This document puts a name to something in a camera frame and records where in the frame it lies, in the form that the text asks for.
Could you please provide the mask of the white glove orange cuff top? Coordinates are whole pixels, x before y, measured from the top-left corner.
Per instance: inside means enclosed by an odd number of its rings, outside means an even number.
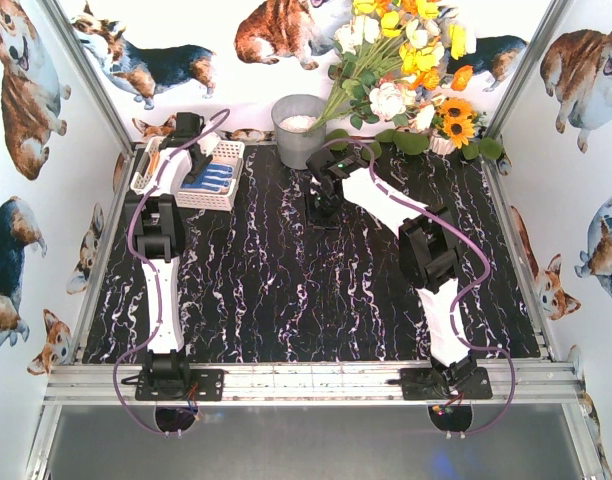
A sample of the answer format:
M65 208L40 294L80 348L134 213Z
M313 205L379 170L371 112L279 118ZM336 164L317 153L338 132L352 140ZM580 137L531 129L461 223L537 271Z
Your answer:
M209 193L224 194L234 179L234 167L221 163L210 163L207 168L196 177L190 178L182 184L182 189L202 190Z

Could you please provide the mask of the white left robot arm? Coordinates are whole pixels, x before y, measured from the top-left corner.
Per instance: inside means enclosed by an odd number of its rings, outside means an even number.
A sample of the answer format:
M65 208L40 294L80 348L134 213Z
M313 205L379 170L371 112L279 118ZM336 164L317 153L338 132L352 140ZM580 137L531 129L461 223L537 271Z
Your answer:
M138 401L181 400L197 385L191 373L179 319L178 268L185 230L176 202L186 177L203 172L219 144L206 140L214 127L198 114L181 112L172 133L149 140L127 192L127 246L144 273L149 337L135 377Z

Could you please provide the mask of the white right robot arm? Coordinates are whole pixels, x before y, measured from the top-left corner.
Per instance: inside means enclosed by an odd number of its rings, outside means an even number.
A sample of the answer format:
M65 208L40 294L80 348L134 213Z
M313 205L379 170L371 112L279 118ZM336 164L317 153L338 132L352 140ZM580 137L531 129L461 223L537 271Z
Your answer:
M451 305L458 292L462 249L446 228L452 222L450 211L412 200L378 178L361 158L337 160L322 149L306 166L311 174L305 194L307 219L332 229L337 211L350 203L386 226L398 241L400 270L422 301L432 360L445 369L459 368L470 349L464 344L459 308Z

